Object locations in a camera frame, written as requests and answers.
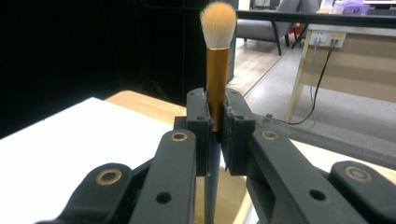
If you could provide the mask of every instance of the electrical outlet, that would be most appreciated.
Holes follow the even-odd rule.
[[[309,39],[309,45],[315,45],[318,43],[318,46],[326,46],[328,36],[328,31],[312,31],[311,38]]]
[[[343,47],[344,40],[346,39],[347,33],[335,33],[329,32],[329,36],[326,40],[326,46],[329,47],[332,44],[332,40],[338,40],[337,44],[335,45],[336,48]]]

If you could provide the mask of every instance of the gold brush handle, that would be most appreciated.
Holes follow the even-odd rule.
[[[215,122],[213,132],[221,130],[230,48],[206,49],[206,101]]]

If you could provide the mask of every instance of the white bristles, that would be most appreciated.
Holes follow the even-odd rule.
[[[207,48],[230,47],[236,26],[236,13],[231,5],[223,2],[210,3],[201,12],[201,24]]]

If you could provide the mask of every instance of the gray chair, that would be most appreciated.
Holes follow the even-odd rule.
[[[297,12],[300,0],[282,0],[276,12]],[[286,46],[290,45],[289,30],[295,26],[294,22],[238,20],[236,37],[276,42],[277,51],[282,55],[279,39],[285,36]]]

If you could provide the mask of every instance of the dark wall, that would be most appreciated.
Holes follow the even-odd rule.
[[[126,1],[106,5],[43,0],[2,6],[0,137],[88,97],[121,91],[125,74],[137,72],[134,46],[124,46],[128,54],[116,51],[113,39],[122,33],[130,39],[133,27],[110,32],[117,21],[132,22]]]
[[[89,97],[106,99],[122,90],[184,105],[188,91],[205,86],[199,12],[208,2],[25,0],[4,4],[0,7],[4,25],[0,138]]]

